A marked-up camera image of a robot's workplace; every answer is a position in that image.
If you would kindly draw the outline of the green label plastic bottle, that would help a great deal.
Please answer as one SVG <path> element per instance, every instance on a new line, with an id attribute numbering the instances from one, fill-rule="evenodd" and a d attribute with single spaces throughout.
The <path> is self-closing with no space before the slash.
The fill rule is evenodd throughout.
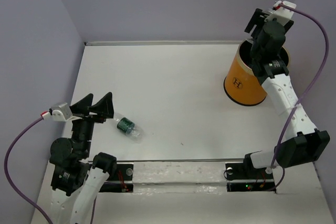
<path id="1" fill-rule="evenodd" d="M 115 112 L 113 116 L 114 127 L 129 139 L 140 142 L 142 140 L 143 131 L 138 124 L 126 116 Z"/>

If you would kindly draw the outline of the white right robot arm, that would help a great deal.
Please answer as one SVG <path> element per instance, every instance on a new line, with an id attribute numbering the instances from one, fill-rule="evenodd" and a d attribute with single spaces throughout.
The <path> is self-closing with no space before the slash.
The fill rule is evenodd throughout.
<path id="1" fill-rule="evenodd" d="M 273 150 L 245 155 L 241 171 L 248 178 L 258 175 L 262 168 L 289 168 L 315 162 L 330 141 L 328 132 L 319 130 L 308 117 L 280 56 L 286 32 L 293 24 L 292 11 L 292 7 L 271 12 L 258 8 L 245 28 L 252 37 L 249 66 L 284 123 Z"/>

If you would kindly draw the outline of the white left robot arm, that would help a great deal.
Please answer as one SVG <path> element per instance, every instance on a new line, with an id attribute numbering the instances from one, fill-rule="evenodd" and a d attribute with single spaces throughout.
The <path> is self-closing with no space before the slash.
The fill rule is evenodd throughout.
<path id="1" fill-rule="evenodd" d="M 60 137 L 50 147 L 49 162 L 54 165 L 51 179 L 50 219 L 53 223 L 84 223 L 102 185 L 115 176 L 116 157 L 100 152 L 91 164 L 89 157 L 93 129 L 114 116 L 112 93 L 96 104 L 93 94 L 77 103 L 60 103 L 49 109 L 58 122 L 72 122 L 71 137 Z"/>

